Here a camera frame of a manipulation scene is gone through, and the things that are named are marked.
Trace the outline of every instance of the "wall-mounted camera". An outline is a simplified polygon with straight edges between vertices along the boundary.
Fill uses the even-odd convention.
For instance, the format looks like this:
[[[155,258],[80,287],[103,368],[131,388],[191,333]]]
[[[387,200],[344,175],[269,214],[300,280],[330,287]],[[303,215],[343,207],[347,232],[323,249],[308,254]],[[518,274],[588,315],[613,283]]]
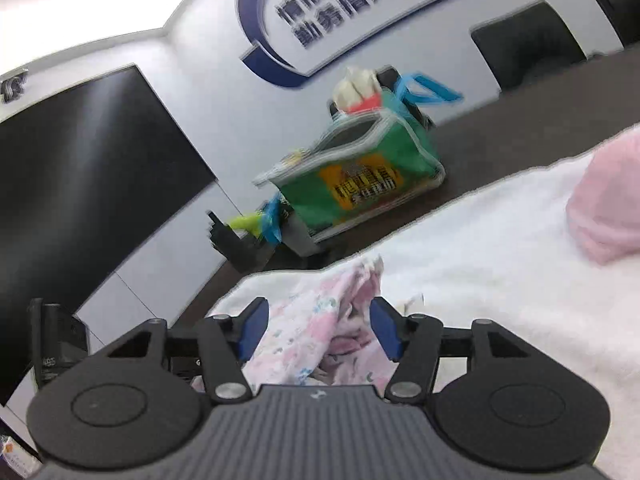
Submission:
[[[0,94],[5,103],[15,101],[24,94],[24,83],[27,81],[29,71],[25,68],[21,72],[0,81]]]

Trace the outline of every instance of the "green bag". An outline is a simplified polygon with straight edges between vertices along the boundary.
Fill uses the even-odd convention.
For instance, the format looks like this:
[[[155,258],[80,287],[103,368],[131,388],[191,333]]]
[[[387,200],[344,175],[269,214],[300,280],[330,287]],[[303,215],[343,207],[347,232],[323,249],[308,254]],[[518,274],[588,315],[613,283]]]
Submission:
[[[444,180],[424,127],[387,89],[382,104],[338,118],[311,149],[254,180],[273,182],[316,241]]]

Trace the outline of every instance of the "black office chair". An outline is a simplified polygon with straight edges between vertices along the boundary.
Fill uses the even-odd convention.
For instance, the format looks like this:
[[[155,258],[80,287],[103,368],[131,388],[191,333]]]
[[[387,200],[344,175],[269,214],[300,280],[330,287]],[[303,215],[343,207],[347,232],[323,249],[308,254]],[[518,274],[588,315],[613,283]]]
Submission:
[[[378,82],[382,88],[387,88],[393,91],[400,74],[394,67],[385,66],[376,71],[376,77],[378,78]],[[424,127],[425,130],[430,130],[435,127],[431,118],[428,115],[423,114],[416,105],[410,104],[406,99],[403,99],[402,102],[404,103],[404,106],[406,106],[407,110],[409,110],[409,113]],[[333,100],[329,99],[328,107],[331,117],[338,113],[338,107],[335,105]]]
[[[562,18],[542,0],[473,28],[471,38],[503,91],[586,60]]]
[[[640,41],[640,0],[596,0],[623,46]]]

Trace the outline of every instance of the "orange label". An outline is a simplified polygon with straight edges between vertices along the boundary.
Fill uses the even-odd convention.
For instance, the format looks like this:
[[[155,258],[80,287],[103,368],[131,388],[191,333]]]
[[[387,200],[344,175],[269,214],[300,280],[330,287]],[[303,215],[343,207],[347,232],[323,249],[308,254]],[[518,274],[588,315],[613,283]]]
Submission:
[[[320,177],[332,196],[345,211],[350,211],[369,198],[386,195],[399,189],[404,181],[379,153],[343,164],[322,168]]]

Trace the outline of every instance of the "bag handle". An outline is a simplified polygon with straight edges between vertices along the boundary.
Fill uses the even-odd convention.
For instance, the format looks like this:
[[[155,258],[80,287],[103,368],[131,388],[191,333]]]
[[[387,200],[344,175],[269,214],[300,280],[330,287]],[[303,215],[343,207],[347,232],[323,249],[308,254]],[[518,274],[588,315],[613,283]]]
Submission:
[[[430,92],[411,92],[408,89],[408,85],[414,81]],[[421,72],[414,72],[412,74],[400,76],[396,82],[394,93],[398,99],[401,101],[406,100],[412,105],[452,103],[460,101],[463,98],[462,94],[444,86],[442,83],[438,83],[436,80],[425,76]]]

